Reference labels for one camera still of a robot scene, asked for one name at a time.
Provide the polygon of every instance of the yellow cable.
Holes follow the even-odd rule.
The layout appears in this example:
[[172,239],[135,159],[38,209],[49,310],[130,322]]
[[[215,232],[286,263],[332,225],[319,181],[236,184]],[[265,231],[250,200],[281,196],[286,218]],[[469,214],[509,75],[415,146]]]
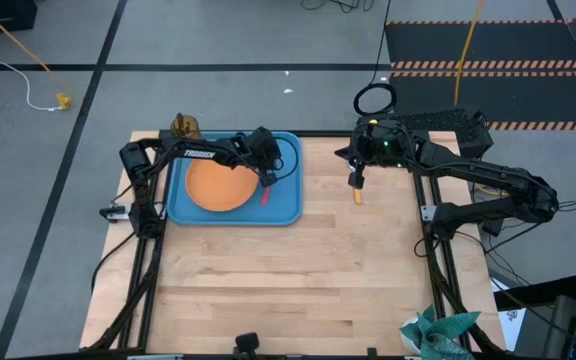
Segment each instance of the yellow cable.
[[72,95],[73,95],[72,87],[67,82],[62,81],[52,71],[50,71],[48,66],[46,66],[46,64],[37,55],[33,54],[30,50],[28,50],[24,46],[24,44],[21,43],[21,41],[17,40],[17,38],[14,37],[11,33],[9,33],[8,30],[6,30],[6,28],[3,27],[1,24],[0,24],[0,30],[3,31],[4,34],[6,34],[12,41],[14,41],[15,44],[17,44],[17,46],[19,46],[26,54],[30,55],[30,57],[32,57],[37,63],[39,63],[41,65],[41,67],[43,67],[44,70],[46,70],[46,72],[49,73],[66,90],[66,94],[68,94],[68,97],[64,98],[63,95],[57,94],[57,99],[58,99],[61,106],[66,105],[66,108],[70,107],[70,101],[71,101]]
[[[498,192],[494,192],[494,191],[490,191],[488,189],[485,189],[483,186],[481,186],[479,184],[475,184],[475,187],[484,194],[499,196]],[[508,196],[508,194],[506,192],[501,193],[501,197],[507,197],[507,196]]]
[[472,18],[472,22],[470,23],[470,30],[468,31],[468,37],[466,38],[466,45],[464,45],[464,50],[461,52],[461,60],[459,60],[459,68],[457,70],[457,82],[455,82],[455,106],[459,101],[459,83],[461,82],[461,72],[464,69],[464,60],[466,60],[466,53],[468,52],[468,46],[470,46],[470,39],[472,39],[472,34],[475,32],[475,25],[477,24],[479,14],[481,13],[481,9],[483,9],[483,7],[484,0],[479,0],[477,11],[475,12],[475,17]]

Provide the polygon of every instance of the plug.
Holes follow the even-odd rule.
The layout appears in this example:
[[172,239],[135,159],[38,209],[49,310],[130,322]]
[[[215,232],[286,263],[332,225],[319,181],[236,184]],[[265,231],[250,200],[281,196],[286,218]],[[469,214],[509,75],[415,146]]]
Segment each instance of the plug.
[[69,110],[71,100],[71,98],[65,96],[62,93],[57,94],[57,102],[59,103],[60,110]]

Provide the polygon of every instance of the green cloth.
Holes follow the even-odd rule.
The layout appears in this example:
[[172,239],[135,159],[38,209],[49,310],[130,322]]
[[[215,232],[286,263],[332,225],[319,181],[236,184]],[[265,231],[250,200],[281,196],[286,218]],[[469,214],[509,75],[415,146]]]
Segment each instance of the green cloth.
[[472,354],[452,339],[463,334],[479,317],[480,312],[457,314],[435,321],[435,309],[430,305],[417,322],[401,328],[401,333],[421,350],[423,360],[474,360]]

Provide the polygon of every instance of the floor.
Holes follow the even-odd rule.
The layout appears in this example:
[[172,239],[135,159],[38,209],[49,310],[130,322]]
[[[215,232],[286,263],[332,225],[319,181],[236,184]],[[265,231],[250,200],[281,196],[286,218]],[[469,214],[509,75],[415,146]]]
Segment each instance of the floor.
[[[179,111],[198,117],[203,129],[349,129],[356,120],[352,98],[372,75],[386,4],[375,0],[369,12],[343,14],[333,4],[306,11],[296,0],[128,0],[108,64],[224,67],[106,71],[95,88],[94,64],[124,1],[37,0],[35,29],[15,34],[47,63],[73,65],[57,73],[74,89],[70,111],[28,108],[20,77],[0,71],[0,355],[77,350],[107,227],[97,210],[116,191],[117,151],[131,131],[165,128]],[[576,17],[576,0],[557,4],[564,17]],[[467,20],[475,6],[476,0],[393,0],[389,19]],[[545,20],[552,13],[545,0],[488,0],[482,19]],[[32,63],[2,35],[0,59]],[[384,52],[381,62],[386,59]],[[294,65],[339,63],[346,65],[327,71]],[[356,70],[357,64],[365,66]],[[32,101],[53,106],[59,91],[54,80],[38,71],[28,76]],[[87,92],[92,102],[85,100]],[[366,101],[377,107],[384,99]],[[547,178],[561,199],[576,199],[576,131],[491,135],[495,146],[486,160],[530,169]],[[73,154],[70,140],[76,151],[64,161],[65,152]],[[65,179],[63,189],[56,178]],[[55,209],[54,217],[47,207]],[[558,214],[500,253],[532,282],[576,274],[576,212]],[[29,254],[40,254],[38,265],[34,277],[20,282]],[[18,322],[1,331],[10,312],[19,313]],[[16,319],[9,316],[8,324]]]

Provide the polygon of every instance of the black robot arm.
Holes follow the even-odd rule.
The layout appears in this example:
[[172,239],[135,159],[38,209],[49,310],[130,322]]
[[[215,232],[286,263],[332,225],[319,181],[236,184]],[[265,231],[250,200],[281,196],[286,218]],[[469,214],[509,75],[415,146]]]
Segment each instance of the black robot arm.
[[403,167],[422,176],[452,176],[504,190],[508,197],[458,206],[442,203],[422,209],[424,222],[440,238],[451,239],[465,223],[515,217],[528,223],[550,221],[559,208],[557,192],[540,177],[455,155],[448,148],[414,136],[398,121],[370,120],[357,125],[350,146],[336,152],[354,171],[348,183],[363,187],[365,166]]
[[[146,149],[153,148],[161,156],[152,163]],[[119,156],[133,187],[135,200],[128,217],[138,237],[154,238],[161,234],[163,222],[150,200],[151,179],[173,159],[210,159],[220,165],[253,169],[263,187],[277,182],[275,161],[281,151],[272,133],[259,127],[249,136],[237,135],[216,141],[166,137],[142,139],[126,144]]]

